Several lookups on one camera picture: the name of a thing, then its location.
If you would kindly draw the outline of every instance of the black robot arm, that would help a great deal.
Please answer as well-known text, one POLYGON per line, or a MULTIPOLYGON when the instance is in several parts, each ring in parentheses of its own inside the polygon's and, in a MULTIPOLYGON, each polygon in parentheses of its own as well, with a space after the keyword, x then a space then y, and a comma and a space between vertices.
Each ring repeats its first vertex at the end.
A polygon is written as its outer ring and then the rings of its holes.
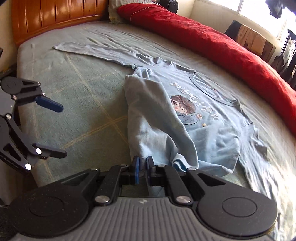
POLYGON ((39 82, 5 77, 0 80, 0 86, 0 160, 19 172, 28 173, 40 158, 66 157, 64 150, 32 143, 13 119, 16 107, 31 102, 55 112, 63 111, 63 105, 47 98, 39 82))

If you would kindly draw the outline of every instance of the wooden headboard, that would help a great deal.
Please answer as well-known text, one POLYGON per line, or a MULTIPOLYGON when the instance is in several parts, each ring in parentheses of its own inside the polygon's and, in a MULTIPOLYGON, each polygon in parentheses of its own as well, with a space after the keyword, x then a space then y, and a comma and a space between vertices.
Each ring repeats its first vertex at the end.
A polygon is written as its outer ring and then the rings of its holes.
POLYGON ((46 31, 97 21, 108 15, 108 0, 12 0, 17 47, 46 31))

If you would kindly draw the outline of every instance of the folded cloth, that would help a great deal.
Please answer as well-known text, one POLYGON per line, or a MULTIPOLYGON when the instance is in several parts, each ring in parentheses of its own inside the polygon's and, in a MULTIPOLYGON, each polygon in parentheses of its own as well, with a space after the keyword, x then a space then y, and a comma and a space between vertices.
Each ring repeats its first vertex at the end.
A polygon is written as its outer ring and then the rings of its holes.
POLYGON ((266 38, 264 38, 260 33, 256 32, 255 30, 242 24, 237 35, 237 42, 241 46, 247 47, 248 50, 250 50, 254 54, 261 56, 266 42, 266 38))

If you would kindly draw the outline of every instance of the window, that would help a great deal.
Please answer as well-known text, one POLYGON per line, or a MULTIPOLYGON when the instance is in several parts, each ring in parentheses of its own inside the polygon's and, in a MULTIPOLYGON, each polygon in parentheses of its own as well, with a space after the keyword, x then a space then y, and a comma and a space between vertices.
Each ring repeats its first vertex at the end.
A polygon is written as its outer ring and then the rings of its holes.
POLYGON ((279 19, 270 15, 265 0, 209 0, 237 12, 269 31, 278 40, 284 42, 290 28, 296 33, 295 15, 287 8, 283 9, 279 19))
POLYGON ((237 11, 241 0, 210 0, 224 7, 230 8, 233 11, 237 11))

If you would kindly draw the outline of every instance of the circular black cap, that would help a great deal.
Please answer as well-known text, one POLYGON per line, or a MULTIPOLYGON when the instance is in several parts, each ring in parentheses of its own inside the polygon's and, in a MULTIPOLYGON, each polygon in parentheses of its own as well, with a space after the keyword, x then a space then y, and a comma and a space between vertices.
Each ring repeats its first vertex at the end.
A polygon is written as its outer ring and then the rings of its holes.
POLYGON ((54 237, 65 234, 87 217, 88 202, 72 186, 44 186, 15 199, 9 218, 22 234, 54 237))
POLYGON ((277 207, 274 201, 250 189, 223 185, 207 190, 197 213, 209 228, 223 236, 252 238, 270 231, 277 207))
POLYGON ((14 77, 5 77, 1 81, 1 88, 8 94, 16 95, 18 94, 23 87, 21 81, 14 77))

